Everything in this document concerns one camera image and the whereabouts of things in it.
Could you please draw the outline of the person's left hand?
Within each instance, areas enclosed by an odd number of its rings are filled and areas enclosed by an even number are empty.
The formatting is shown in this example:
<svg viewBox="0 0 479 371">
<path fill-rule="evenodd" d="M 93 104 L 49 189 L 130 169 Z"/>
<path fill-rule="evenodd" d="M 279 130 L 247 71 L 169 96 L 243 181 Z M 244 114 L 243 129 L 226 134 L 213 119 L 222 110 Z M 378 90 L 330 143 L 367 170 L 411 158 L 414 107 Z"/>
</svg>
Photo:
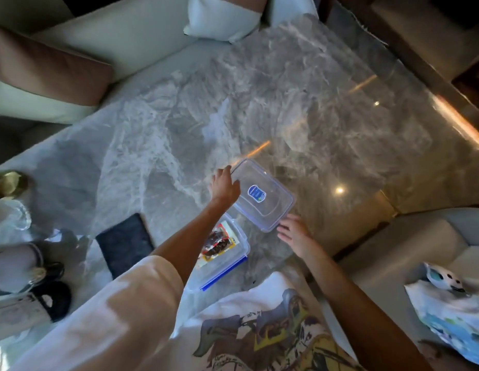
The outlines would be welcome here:
<svg viewBox="0 0 479 371">
<path fill-rule="evenodd" d="M 218 180 L 212 181 L 209 188 L 211 203 L 214 207 L 228 210 L 240 196 L 239 180 Z"/>
</svg>

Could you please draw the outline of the white cushion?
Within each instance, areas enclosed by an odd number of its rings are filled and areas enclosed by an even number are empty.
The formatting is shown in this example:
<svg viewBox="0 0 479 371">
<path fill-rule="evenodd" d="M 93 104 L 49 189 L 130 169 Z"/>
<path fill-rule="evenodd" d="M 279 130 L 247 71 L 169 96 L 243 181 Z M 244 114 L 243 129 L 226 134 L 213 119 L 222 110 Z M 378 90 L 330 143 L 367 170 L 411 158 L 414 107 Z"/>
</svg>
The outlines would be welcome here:
<svg viewBox="0 0 479 371">
<path fill-rule="evenodd" d="M 188 0 L 190 37 L 235 43 L 258 30 L 268 0 Z"/>
</svg>

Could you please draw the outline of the brown cushion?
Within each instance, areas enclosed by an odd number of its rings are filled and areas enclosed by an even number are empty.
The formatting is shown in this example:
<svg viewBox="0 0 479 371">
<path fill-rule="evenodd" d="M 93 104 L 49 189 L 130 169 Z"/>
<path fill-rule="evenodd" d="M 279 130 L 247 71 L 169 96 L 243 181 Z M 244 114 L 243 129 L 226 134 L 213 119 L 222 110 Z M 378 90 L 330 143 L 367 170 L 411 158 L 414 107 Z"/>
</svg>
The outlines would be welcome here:
<svg viewBox="0 0 479 371">
<path fill-rule="evenodd" d="M 0 27 L 0 82 L 80 106 L 98 105 L 113 68 Z"/>
</svg>

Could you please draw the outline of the white printed t-shirt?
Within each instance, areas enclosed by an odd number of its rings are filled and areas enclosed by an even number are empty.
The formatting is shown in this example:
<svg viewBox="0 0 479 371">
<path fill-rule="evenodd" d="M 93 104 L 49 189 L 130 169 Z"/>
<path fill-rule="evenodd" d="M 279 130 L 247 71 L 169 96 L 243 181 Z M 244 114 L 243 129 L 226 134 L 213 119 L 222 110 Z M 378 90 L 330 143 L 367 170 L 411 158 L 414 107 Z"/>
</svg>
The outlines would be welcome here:
<svg viewBox="0 0 479 371">
<path fill-rule="evenodd" d="M 149 256 L 8 371 L 365 371 L 332 337 L 306 283 L 272 273 L 175 323 L 183 281 Z"/>
</svg>

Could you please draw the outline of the person's right hand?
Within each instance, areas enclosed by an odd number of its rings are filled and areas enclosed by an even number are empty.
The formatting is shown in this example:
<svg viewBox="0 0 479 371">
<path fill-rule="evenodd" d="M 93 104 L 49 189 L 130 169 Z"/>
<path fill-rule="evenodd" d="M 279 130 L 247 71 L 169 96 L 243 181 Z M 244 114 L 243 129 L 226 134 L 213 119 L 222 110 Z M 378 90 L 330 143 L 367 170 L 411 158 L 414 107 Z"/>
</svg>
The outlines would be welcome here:
<svg viewBox="0 0 479 371">
<path fill-rule="evenodd" d="M 297 215 L 288 214 L 280 221 L 276 231 L 278 238 L 303 261 L 312 257 L 321 248 L 303 220 Z"/>
</svg>

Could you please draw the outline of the white blue patterned cloth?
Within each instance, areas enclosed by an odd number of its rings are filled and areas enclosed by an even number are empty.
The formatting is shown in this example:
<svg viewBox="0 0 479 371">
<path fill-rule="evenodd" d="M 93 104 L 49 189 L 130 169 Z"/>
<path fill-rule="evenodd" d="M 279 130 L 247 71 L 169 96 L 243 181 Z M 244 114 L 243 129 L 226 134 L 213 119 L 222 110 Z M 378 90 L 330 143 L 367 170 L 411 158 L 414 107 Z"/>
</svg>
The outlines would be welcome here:
<svg viewBox="0 0 479 371">
<path fill-rule="evenodd" d="M 466 360 L 479 365 L 479 292 L 450 292 L 423 280 L 404 288 L 420 321 Z"/>
</svg>

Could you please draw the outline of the clear glass bowl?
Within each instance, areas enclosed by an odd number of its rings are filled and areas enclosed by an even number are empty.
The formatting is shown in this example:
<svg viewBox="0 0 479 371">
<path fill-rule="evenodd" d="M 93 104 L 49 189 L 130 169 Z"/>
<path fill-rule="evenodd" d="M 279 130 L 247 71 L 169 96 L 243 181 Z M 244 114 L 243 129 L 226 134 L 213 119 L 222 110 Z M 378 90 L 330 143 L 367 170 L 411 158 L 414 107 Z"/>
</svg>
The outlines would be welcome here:
<svg viewBox="0 0 479 371">
<path fill-rule="evenodd" d="M 0 199 L 0 245 L 28 241 L 31 224 L 30 212 L 21 201 Z"/>
</svg>

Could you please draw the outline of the person's right forearm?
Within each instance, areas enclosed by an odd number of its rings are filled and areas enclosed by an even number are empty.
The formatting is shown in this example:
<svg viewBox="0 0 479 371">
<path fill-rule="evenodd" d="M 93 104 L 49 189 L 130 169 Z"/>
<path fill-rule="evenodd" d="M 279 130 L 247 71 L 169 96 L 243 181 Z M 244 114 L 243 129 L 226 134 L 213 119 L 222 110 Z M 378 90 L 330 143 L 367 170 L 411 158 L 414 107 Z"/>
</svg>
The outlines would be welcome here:
<svg viewBox="0 0 479 371">
<path fill-rule="evenodd" d="M 323 248 L 308 239 L 297 250 L 367 371 L 433 371 L 411 339 L 350 280 Z"/>
</svg>

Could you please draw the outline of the person's left forearm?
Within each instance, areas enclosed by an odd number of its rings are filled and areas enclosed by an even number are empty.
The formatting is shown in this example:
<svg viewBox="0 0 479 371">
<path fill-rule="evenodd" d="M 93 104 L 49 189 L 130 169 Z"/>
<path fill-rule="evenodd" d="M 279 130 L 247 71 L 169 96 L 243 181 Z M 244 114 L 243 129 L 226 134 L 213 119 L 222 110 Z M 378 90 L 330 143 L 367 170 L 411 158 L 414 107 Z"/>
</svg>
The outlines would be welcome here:
<svg viewBox="0 0 479 371">
<path fill-rule="evenodd" d="M 232 202 L 225 197 L 211 199 L 194 219 L 159 245 L 151 255 L 168 261 L 186 285 L 206 239 L 231 205 Z"/>
</svg>

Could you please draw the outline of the white spotted plush toy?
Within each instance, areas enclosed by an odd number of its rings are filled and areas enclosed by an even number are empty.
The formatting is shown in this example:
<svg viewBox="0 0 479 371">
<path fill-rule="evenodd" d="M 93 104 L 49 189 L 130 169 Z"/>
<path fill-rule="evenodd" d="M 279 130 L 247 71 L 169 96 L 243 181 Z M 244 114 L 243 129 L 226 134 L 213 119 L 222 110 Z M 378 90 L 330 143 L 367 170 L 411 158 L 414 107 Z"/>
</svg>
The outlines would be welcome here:
<svg viewBox="0 0 479 371">
<path fill-rule="evenodd" d="M 436 264 L 424 263 L 428 281 L 438 289 L 466 293 L 459 277 L 448 269 Z"/>
</svg>

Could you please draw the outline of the clear plastic lid blue label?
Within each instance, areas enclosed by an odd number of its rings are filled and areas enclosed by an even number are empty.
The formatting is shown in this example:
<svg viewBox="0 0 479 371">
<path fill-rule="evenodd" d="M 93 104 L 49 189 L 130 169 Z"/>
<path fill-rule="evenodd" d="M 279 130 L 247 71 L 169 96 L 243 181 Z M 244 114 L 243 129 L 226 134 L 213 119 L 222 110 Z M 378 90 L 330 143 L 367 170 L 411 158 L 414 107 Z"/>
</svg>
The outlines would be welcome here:
<svg viewBox="0 0 479 371">
<path fill-rule="evenodd" d="M 273 231 L 296 203 L 294 194 L 252 159 L 233 168 L 231 178 L 240 183 L 233 207 L 262 232 Z"/>
</svg>

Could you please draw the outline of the clear plastic container blue clip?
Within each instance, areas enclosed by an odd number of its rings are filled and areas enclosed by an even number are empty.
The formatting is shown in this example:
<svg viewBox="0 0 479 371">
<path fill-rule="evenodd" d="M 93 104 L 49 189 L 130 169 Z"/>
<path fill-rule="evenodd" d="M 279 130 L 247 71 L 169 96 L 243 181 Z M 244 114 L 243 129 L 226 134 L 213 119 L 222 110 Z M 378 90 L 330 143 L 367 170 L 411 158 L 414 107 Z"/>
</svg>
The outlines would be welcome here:
<svg viewBox="0 0 479 371">
<path fill-rule="evenodd" d="M 206 291 L 220 278 L 225 276 L 228 272 L 236 268 L 248 258 L 250 244 L 245 232 L 229 214 L 223 215 L 217 224 L 225 220 L 232 223 L 233 229 L 237 232 L 237 235 L 240 239 L 240 244 L 232 249 L 229 249 L 224 254 L 207 263 L 205 266 L 201 268 L 194 267 L 185 285 L 185 291 L 191 293 Z"/>
</svg>

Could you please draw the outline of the red yellow snack packet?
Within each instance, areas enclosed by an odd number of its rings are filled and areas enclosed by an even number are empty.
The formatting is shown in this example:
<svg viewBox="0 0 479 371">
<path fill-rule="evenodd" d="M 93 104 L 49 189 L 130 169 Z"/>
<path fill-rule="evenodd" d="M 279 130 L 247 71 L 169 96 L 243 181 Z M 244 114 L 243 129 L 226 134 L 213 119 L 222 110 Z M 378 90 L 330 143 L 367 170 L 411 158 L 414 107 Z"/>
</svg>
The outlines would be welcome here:
<svg viewBox="0 0 479 371">
<path fill-rule="evenodd" d="M 205 266 L 238 244 L 240 244 L 240 239 L 237 232 L 233 229 L 232 223 L 227 220 L 220 222 L 206 239 L 195 267 L 201 268 Z"/>
</svg>

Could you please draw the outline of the beige sofa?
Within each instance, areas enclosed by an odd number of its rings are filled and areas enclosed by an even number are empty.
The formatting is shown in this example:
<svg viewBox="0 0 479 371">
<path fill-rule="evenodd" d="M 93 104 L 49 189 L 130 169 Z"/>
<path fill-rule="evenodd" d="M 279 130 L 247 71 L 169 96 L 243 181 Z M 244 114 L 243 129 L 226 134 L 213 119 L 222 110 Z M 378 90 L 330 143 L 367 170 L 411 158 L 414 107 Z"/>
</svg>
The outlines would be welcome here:
<svg viewBox="0 0 479 371">
<path fill-rule="evenodd" d="M 193 43 L 183 33 L 188 0 L 121 0 L 32 35 L 51 47 L 110 64 L 113 79 L 98 105 L 80 106 L 0 82 L 0 117 L 74 124 L 94 113 L 110 85 Z"/>
</svg>

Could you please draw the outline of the dark blue cloth mat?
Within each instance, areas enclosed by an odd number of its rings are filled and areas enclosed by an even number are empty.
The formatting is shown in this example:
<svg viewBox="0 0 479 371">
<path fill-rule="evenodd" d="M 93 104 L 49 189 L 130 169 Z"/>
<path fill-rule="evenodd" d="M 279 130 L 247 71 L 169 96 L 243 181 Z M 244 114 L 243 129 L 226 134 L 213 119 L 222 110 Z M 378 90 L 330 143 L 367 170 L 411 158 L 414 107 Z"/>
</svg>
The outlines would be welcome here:
<svg viewBox="0 0 479 371">
<path fill-rule="evenodd" d="M 145 221 L 139 213 L 134 213 L 119 224 L 99 233 L 95 240 L 113 280 L 155 250 Z"/>
</svg>

